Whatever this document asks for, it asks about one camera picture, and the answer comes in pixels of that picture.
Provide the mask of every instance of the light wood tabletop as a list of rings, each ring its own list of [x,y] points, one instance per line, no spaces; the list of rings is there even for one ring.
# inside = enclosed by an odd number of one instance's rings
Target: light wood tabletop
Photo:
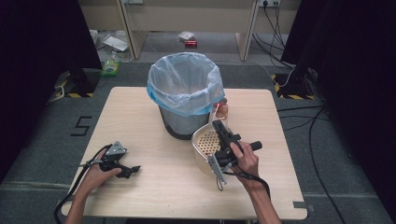
[[[267,90],[225,89],[230,107],[228,126],[242,141],[262,142],[260,176],[270,186],[281,219],[304,219],[304,198],[295,174],[273,95]],[[242,184],[226,176],[219,191],[214,175],[196,165],[190,140],[172,137],[163,125],[159,107],[146,88],[116,87],[109,94],[81,163],[116,141],[127,148],[120,160],[141,165],[131,178],[112,177],[89,197],[84,216],[203,219],[255,219]],[[78,168],[76,178],[81,171]],[[71,203],[62,209],[67,214]]]

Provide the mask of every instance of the black curtain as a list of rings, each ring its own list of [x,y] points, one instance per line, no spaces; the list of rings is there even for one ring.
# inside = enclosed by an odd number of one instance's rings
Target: black curtain
[[[304,58],[324,2],[302,1],[286,51],[317,70],[340,134],[396,222],[396,1],[342,1],[328,12],[327,37]]]
[[[0,3],[0,183],[65,71],[101,68],[77,0]]]

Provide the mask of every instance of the trash bag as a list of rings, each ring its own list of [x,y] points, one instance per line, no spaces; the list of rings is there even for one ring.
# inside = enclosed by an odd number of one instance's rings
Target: trash bag
[[[208,114],[224,97],[219,68],[193,52],[168,55],[153,64],[147,91],[157,105],[183,117]]]

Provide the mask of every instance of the power outlet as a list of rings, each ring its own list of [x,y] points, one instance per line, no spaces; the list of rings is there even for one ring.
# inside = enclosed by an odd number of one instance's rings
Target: power outlet
[[[264,1],[267,1],[267,7],[279,7],[280,0],[260,0],[260,7],[264,7]]]

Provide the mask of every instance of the trash can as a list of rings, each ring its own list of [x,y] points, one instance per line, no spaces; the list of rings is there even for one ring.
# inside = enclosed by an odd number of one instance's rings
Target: trash can
[[[224,97],[219,68],[205,55],[183,52],[150,67],[147,92],[160,109],[166,130],[191,140],[208,123],[212,105]]]

